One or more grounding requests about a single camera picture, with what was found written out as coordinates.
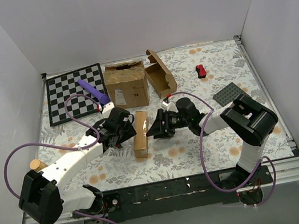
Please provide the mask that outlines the small cardboard express box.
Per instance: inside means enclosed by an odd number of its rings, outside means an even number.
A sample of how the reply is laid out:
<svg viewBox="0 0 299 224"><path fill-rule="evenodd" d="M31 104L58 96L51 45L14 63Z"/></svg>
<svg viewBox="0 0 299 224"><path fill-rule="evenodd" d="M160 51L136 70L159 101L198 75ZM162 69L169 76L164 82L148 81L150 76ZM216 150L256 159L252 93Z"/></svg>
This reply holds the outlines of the small cardboard express box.
<svg viewBox="0 0 299 224"><path fill-rule="evenodd" d="M134 154L136 158L148 157L148 137L147 132L149 129L147 111L137 111L135 113L135 131L134 136Z"/></svg>

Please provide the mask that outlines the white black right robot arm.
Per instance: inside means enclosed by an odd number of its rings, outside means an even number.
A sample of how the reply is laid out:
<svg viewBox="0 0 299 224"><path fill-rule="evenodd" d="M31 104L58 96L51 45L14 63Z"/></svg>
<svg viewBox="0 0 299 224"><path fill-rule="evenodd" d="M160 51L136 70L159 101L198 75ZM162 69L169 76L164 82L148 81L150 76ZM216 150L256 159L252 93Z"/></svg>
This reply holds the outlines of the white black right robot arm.
<svg viewBox="0 0 299 224"><path fill-rule="evenodd" d="M243 146L235 171L223 181L220 190L231 192L255 183L265 142L278 122L276 113L243 93L223 109L209 114L201 113L187 97L175 103L175 111L169 109L170 105L168 103L167 107L157 111L148 137L172 138L176 129L187 127L203 138L230 127L242 139Z"/></svg>

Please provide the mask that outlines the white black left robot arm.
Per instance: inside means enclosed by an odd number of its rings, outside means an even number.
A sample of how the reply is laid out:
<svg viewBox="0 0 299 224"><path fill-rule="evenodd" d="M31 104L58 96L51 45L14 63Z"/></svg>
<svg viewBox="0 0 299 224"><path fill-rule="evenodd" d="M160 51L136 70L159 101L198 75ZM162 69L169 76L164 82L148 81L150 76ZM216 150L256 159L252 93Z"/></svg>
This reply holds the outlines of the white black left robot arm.
<svg viewBox="0 0 299 224"><path fill-rule="evenodd" d="M131 117L129 111L114 107L72 151L41 171L30 170L23 180L19 207L39 224L54 224L62 214L73 211L100 214L106 204L100 190L83 185L68 191L66 185L93 159L135 136Z"/></svg>

